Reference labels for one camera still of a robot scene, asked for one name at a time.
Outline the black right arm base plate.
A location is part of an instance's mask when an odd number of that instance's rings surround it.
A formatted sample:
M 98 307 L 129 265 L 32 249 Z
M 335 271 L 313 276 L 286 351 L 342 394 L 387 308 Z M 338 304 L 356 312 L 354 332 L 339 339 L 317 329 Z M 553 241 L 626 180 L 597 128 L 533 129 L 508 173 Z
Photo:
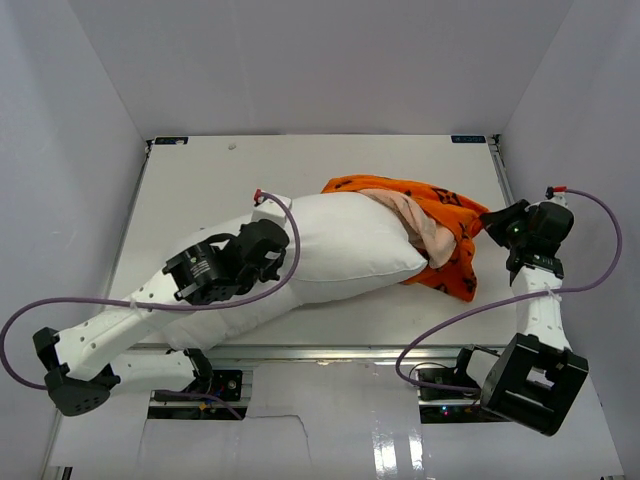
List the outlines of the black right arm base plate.
M 464 346 L 453 366 L 413 367 L 409 378 L 419 388 L 423 401 L 469 398 L 482 406 L 493 396 L 493 369 L 500 358 L 498 350 L 479 345 Z

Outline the white pillow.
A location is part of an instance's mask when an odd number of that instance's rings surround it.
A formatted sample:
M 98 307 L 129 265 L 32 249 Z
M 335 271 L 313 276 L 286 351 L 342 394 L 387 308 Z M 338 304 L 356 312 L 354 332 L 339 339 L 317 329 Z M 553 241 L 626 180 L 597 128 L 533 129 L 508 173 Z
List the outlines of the white pillow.
M 291 205 L 299 259 L 289 247 L 274 294 L 223 310 L 197 312 L 162 329 L 174 349 L 248 345 L 348 344 L 364 338 L 368 301 L 427 265 L 388 207 L 360 193 L 317 194 Z

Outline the orange patterned pillowcase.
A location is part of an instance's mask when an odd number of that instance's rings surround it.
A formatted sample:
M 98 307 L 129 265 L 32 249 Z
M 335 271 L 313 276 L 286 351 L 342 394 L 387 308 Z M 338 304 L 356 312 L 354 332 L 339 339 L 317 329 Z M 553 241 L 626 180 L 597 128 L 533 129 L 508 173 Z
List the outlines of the orange patterned pillowcase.
M 398 217 L 409 243 L 427 261 L 406 285 L 420 284 L 464 302 L 475 298 L 474 238 L 483 229 L 487 207 L 442 187 L 375 175 L 333 178 L 322 192 L 358 193 Z

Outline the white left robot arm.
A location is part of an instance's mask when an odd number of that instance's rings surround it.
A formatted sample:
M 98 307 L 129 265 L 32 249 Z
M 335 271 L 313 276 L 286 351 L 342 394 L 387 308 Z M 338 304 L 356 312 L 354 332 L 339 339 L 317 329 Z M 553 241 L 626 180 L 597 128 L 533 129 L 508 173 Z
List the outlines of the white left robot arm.
M 105 301 L 105 310 L 83 323 L 37 331 L 33 343 L 50 399 L 74 417 L 129 391 L 210 397 L 214 374 L 201 350 L 132 354 L 130 347 L 196 312 L 252 303 L 250 292 L 258 283 L 270 283 L 276 292 L 288 281 L 279 271 L 289 246 L 300 246 L 297 229 L 251 221 L 236 235 L 214 234 L 189 245 L 128 299 Z

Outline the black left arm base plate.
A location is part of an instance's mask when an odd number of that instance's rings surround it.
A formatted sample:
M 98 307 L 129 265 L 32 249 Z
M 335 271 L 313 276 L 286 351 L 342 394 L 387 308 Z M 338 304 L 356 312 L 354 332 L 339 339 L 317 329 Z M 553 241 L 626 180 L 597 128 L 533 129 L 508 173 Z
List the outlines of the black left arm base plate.
M 155 391 L 151 398 L 157 402 L 205 401 L 215 396 L 224 402 L 237 402 L 242 398 L 243 372 L 241 370 L 214 370 L 208 385 L 203 383 L 188 387 L 184 392 Z

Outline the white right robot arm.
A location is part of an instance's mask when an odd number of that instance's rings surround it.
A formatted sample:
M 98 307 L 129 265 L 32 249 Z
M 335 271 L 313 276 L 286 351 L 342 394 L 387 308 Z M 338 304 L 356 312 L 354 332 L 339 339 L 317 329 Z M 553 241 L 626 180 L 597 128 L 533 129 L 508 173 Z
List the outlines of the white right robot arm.
M 452 388 L 466 399 L 479 395 L 480 406 L 496 416 L 552 436 L 588 374 L 587 360 L 572 352 L 566 338 L 557 292 L 564 269 L 556 254 L 574 215 L 564 195 L 554 193 L 534 204 L 521 200 L 481 220 L 509 252 L 517 329 L 502 352 L 476 345 L 462 349 Z

